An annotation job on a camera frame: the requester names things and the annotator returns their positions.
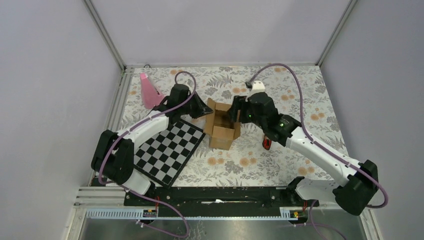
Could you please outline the brown cardboard express box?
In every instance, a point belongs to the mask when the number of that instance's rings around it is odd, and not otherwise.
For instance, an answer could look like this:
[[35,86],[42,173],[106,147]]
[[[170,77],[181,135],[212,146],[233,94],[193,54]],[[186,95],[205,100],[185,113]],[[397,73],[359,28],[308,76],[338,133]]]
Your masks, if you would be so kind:
[[234,140],[241,135],[241,123],[232,122],[228,115],[231,105],[207,100],[207,106],[213,112],[205,117],[203,132],[209,136],[209,147],[219,150],[230,150]]

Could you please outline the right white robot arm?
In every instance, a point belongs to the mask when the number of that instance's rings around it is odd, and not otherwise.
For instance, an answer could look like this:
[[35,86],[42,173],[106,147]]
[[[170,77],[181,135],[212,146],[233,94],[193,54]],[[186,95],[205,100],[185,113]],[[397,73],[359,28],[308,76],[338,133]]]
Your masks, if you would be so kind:
[[286,193],[291,205],[299,206],[305,200],[333,202],[354,216],[370,206],[379,189],[378,167],[371,160],[360,162],[314,140],[300,121],[279,113],[265,92],[236,95],[227,113],[232,122],[255,124],[271,141],[296,151],[332,177],[331,181],[296,177],[295,187]]

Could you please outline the red black utility knife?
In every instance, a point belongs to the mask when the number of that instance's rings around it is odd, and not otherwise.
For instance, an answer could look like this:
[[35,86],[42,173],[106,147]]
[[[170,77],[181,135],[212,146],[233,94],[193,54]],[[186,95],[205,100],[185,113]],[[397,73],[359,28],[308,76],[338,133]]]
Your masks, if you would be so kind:
[[266,135],[263,136],[262,147],[269,151],[272,145],[272,140],[268,138]]

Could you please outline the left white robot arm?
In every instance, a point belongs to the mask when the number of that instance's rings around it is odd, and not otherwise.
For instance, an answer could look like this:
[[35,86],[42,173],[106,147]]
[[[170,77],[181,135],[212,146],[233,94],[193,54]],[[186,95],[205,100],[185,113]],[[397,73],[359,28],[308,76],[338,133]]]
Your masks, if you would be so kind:
[[213,110],[187,85],[176,83],[170,94],[154,106],[149,114],[130,128],[120,131],[105,130],[97,143],[91,168],[99,178],[106,177],[127,190],[136,192],[136,199],[144,206],[152,204],[155,192],[152,181],[135,169],[142,144],[173,127],[181,116],[197,119]]

